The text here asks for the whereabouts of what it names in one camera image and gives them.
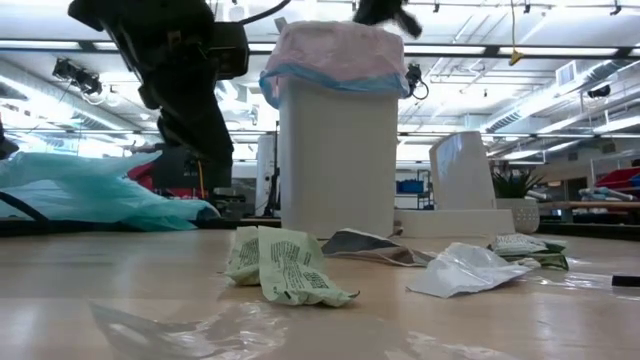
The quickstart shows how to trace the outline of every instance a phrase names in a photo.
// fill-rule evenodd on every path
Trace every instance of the white trash can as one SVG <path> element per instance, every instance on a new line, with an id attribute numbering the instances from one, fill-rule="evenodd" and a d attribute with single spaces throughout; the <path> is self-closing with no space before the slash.
<path id="1" fill-rule="evenodd" d="M 329 238 L 393 230 L 398 95 L 287 78 L 280 94 L 282 226 Z"/>

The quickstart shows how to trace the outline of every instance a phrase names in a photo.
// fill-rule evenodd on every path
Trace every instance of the white planter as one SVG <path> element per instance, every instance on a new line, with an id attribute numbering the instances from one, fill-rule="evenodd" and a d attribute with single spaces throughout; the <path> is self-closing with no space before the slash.
<path id="1" fill-rule="evenodd" d="M 498 209 L 511 210 L 513 225 L 522 234 L 533 234 L 540 225 L 538 202 L 533 199 L 496 199 Z"/>

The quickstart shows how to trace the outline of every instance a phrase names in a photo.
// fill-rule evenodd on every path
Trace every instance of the blue trash bag rim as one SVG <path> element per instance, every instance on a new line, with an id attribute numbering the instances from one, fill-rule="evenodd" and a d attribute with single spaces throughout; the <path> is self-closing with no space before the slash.
<path id="1" fill-rule="evenodd" d="M 273 87 L 268 81 L 275 76 L 294 76 L 339 91 L 374 94 L 397 93 L 400 98 L 406 98 L 410 95 L 407 80 L 404 75 L 397 73 L 374 78 L 338 81 L 322 72 L 298 64 L 281 64 L 273 70 L 262 71 L 258 81 L 265 100 L 275 109 L 279 108 L 280 101 L 273 96 Z"/>

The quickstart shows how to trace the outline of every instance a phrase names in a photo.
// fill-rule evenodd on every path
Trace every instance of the table surface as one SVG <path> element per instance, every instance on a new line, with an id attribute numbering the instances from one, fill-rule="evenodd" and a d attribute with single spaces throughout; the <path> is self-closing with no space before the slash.
<path id="1" fill-rule="evenodd" d="M 0 358 L 600 360 L 640 353 L 640 290 L 602 281 L 614 272 L 640 274 L 640 243 L 568 239 L 570 276 L 540 270 L 537 281 L 532 275 L 450 299 L 406 291 L 423 269 L 328 259 L 332 280 L 361 291 L 351 305 L 328 309 L 269 304 L 259 287 L 229 285 L 221 272 L 233 237 L 216 230 L 0 239 Z M 441 251 L 451 239 L 401 242 Z"/>

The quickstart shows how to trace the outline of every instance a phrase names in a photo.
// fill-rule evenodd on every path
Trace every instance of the pink trash bag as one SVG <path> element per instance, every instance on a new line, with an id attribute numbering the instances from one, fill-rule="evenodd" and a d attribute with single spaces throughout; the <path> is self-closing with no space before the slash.
<path id="1" fill-rule="evenodd" d="M 282 77 L 295 76 L 348 92 L 409 96 L 402 38 L 381 28 L 352 22 L 305 21 L 289 24 L 278 39 L 260 88 L 278 108 Z"/>

